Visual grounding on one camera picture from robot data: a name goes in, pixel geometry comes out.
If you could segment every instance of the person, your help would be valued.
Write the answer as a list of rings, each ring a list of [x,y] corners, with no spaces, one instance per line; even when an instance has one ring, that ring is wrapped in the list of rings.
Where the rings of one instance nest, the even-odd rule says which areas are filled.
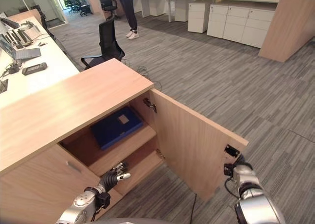
[[[139,33],[137,30],[138,24],[137,18],[133,10],[133,0],[120,0],[120,2],[122,3],[123,9],[126,14],[126,18],[130,26],[130,32],[126,35],[126,37],[130,40],[138,38],[139,37]]]

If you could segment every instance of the cabinet shelf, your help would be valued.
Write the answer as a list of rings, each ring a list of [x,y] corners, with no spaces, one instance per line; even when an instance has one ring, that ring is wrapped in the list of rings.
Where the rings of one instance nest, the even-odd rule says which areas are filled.
[[[126,180],[120,181],[115,186],[115,190],[121,195],[126,195],[137,184],[139,184],[140,181],[146,178],[153,170],[155,170],[163,163],[163,160],[159,157],[155,150],[150,152],[148,155],[146,154],[147,152],[148,149],[144,152],[142,156],[133,155],[132,157],[130,157],[130,160],[127,159],[130,167],[128,173],[131,174],[131,177]],[[136,161],[134,160],[134,158],[139,157],[143,157],[143,159],[141,161],[137,161],[138,163],[135,163]]]
[[[88,166],[94,174],[101,176],[155,137],[156,134],[148,124],[144,123],[140,129],[106,150],[101,150],[90,130],[70,143],[62,143],[62,145]]]

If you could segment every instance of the laptop keyboard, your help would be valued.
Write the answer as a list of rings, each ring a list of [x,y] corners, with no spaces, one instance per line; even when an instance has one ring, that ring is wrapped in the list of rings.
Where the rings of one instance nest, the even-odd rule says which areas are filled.
[[[27,58],[34,58],[34,57],[39,57],[39,56],[41,56],[39,48],[24,49],[24,50],[16,51],[15,59],[17,59],[17,60],[18,59],[27,59]]]

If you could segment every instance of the drawer handle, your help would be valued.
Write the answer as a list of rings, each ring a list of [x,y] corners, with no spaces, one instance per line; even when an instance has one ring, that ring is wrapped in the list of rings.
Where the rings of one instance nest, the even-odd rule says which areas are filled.
[[[73,165],[72,163],[70,163],[69,161],[67,161],[67,166],[71,167],[73,170],[76,170],[77,172],[81,173],[80,169],[77,168],[75,165]]]

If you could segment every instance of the phone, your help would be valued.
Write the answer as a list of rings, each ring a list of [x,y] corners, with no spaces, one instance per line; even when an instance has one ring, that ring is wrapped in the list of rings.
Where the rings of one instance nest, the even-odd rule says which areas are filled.
[[[42,71],[42,70],[44,70],[46,68],[47,68],[47,64],[46,63],[41,63],[41,64],[38,64],[38,65],[32,65],[32,66],[24,68],[22,70],[22,74],[23,75],[29,75],[29,74],[33,74],[33,73]]]

